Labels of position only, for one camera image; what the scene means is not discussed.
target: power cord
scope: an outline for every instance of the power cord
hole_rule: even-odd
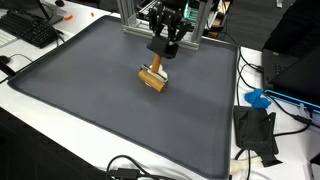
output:
[[[125,158],[131,161],[138,169],[125,169],[125,168],[118,168],[117,170],[110,170],[111,164],[119,159],[119,158]],[[154,180],[175,180],[169,177],[165,176],[159,176],[159,175],[152,175],[148,173],[146,170],[144,170],[133,158],[127,155],[119,155],[114,157],[108,164],[107,169],[106,169],[106,179],[107,180],[136,180],[141,177],[149,177]]]
[[[250,179],[250,173],[251,173],[251,155],[250,155],[250,150],[248,150],[248,175],[247,175],[247,180]]]
[[[297,134],[297,133],[300,133],[300,132],[303,132],[305,130],[307,130],[311,125],[312,126],[315,126],[317,128],[320,128],[320,126],[318,126],[317,124],[313,123],[312,120],[310,120],[310,118],[305,118],[305,117],[302,117],[300,115],[294,115],[294,114],[291,114],[289,113],[288,111],[286,111],[273,97],[271,96],[268,96],[267,94],[265,94],[265,96],[267,98],[269,98],[270,100],[272,100],[272,102],[274,102],[274,104],[276,104],[276,106],[279,107],[279,109],[284,112],[285,114],[287,114],[288,116],[292,117],[293,119],[303,123],[303,124],[307,124],[306,127],[302,128],[301,130],[298,130],[298,131],[293,131],[293,132],[286,132],[286,133],[281,133],[281,134],[286,134],[286,135],[290,135],[290,134]]]
[[[29,58],[29,57],[27,57],[27,56],[25,56],[23,54],[14,54],[14,55],[10,56],[9,59],[11,59],[14,56],[22,56],[22,57],[26,58],[27,60],[29,60],[30,62],[33,62],[31,58]]]
[[[8,79],[9,79],[9,77],[4,78],[4,80],[0,81],[0,84],[2,84],[3,82],[5,82]]]
[[[47,7],[49,10],[50,10],[50,12],[51,12],[51,16],[49,17],[49,20],[51,20],[52,19],[52,17],[53,17],[53,15],[54,15],[54,11],[53,11],[53,9],[50,7],[50,6],[48,6],[48,5],[46,5],[46,4],[43,4],[43,3],[41,3],[43,6],[45,6],[45,7]]]

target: black object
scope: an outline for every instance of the black object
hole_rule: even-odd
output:
[[[39,48],[47,46],[58,38],[52,26],[15,11],[0,18],[0,29]]]
[[[237,146],[255,151],[263,159],[265,167],[281,163],[274,157],[279,153],[273,136],[275,117],[275,113],[268,115],[265,109],[234,107]]]
[[[265,93],[296,106],[320,113],[320,46],[307,56],[293,56],[263,50],[263,84]]]
[[[41,3],[40,0],[1,0],[0,8],[32,14],[34,17],[51,25],[63,18],[57,15],[54,5],[46,2]]]
[[[0,179],[105,180],[101,171],[0,107]]]
[[[183,9],[169,9],[166,6],[169,5],[168,2],[167,4],[160,4],[157,10],[149,9],[149,28],[154,32],[154,36],[152,37],[151,44],[148,44],[147,47],[161,57],[171,59],[176,57],[179,48],[176,42],[183,38],[191,24],[183,19]],[[186,1],[179,0],[179,3],[184,3],[184,6],[186,5]],[[167,37],[161,36],[165,25],[168,26]]]
[[[4,72],[6,75],[8,75],[8,77],[10,78],[16,75],[16,72],[2,61],[0,61],[0,70]]]
[[[219,25],[212,25],[210,27],[210,32],[221,32],[223,30],[223,27],[225,26],[227,17],[228,17],[227,14],[218,12],[216,18],[221,19],[221,23]]]
[[[56,4],[58,7],[63,7],[63,6],[64,6],[63,0],[56,0],[55,4]]]
[[[169,8],[172,8],[173,10],[179,10],[184,11],[184,8],[186,7],[186,4],[188,0],[160,0],[161,3]]]
[[[139,178],[140,171],[138,169],[126,169],[119,168],[118,170],[110,170],[107,172],[108,179],[123,179],[123,180],[137,180]]]
[[[125,168],[118,168],[117,170],[110,170],[111,164],[120,158],[125,158],[132,162],[138,169],[125,169]],[[160,176],[160,175],[153,175],[148,173],[145,169],[143,169],[136,160],[134,160],[132,157],[127,155],[118,155],[109,162],[107,169],[106,169],[106,175],[107,180],[113,180],[115,179],[124,179],[124,180],[136,180],[141,177],[149,177],[152,179],[167,179],[167,180],[174,180],[172,178],[166,177],[166,176]]]
[[[8,58],[7,56],[0,56],[0,62],[2,62],[3,64],[8,64],[10,62],[10,58]]]
[[[310,163],[320,166],[320,153],[310,160]]]
[[[320,1],[296,0],[270,34],[264,49],[303,57],[320,46]]]
[[[202,39],[197,52],[180,48],[176,61],[162,63],[170,83],[160,94],[137,77],[154,56],[149,41],[104,16],[8,84],[204,177],[225,179],[237,46]]]

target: white table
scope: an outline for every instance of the white table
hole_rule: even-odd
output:
[[[66,11],[69,15],[73,15],[73,19],[70,21],[62,21],[55,25],[57,29],[64,32],[66,40],[99,17],[110,14],[106,11],[67,1],[65,1],[65,6],[62,7],[62,10]],[[56,43],[52,43],[44,49],[38,49],[18,40],[0,49],[0,54],[11,56],[19,53],[35,60],[55,47]],[[249,62],[255,64],[261,63],[261,52],[242,48],[242,53]],[[19,70],[28,63],[30,62],[23,57],[15,56],[9,63],[9,66],[14,70]],[[243,75],[249,84],[261,87],[260,74],[250,68],[246,68]],[[0,80],[5,77],[0,72]],[[243,97],[246,92],[251,91],[243,83],[240,84],[239,88],[240,97]],[[0,94],[1,107],[94,166],[105,169],[113,157],[126,154],[138,160],[152,174],[161,174],[176,179],[204,179],[196,173],[149,150],[141,148],[61,110],[22,95],[11,89],[6,83],[0,85]],[[240,98],[240,101],[241,105],[249,106],[243,98]],[[281,103],[281,105],[294,114],[299,113],[296,107],[284,103]],[[275,133],[293,131],[304,126],[279,111],[275,105],[271,105],[268,108],[268,112],[277,112]],[[298,135],[278,137],[277,144],[280,153],[276,157],[284,163],[269,168],[263,168],[261,164],[254,165],[252,167],[251,179],[309,180],[307,164],[312,156],[320,152],[319,138],[320,132],[315,128],[310,128],[310,130]],[[235,145],[234,131],[231,149],[231,157],[234,157],[239,151],[239,148]],[[240,159],[246,157],[247,153],[244,153]],[[113,165],[116,167],[132,167],[131,163],[126,160],[118,160]],[[245,179],[246,173],[247,171],[243,170],[234,176],[234,179]]]

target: metal frame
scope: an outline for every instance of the metal frame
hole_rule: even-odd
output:
[[[124,32],[134,35],[152,38],[153,32],[149,29],[149,22],[136,19],[134,4],[132,0],[117,0],[119,12],[121,15],[121,22]],[[188,32],[184,38],[179,42],[179,45],[183,48],[197,51],[201,41],[202,33],[205,25],[208,21],[210,13],[210,7],[207,4],[212,4],[213,0],[207,2],[201,2],[199,6],[199,14],[197,22],[193,32]]]

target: gray mat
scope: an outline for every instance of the gray mat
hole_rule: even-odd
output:
[[[198,52],[180,48],[163,60],[169,86],[160,94],[138,78],[153,60],[150,40],[118,21],[99,19],[9,85],[204,177],[227,178],[237,48],[209,40]]]

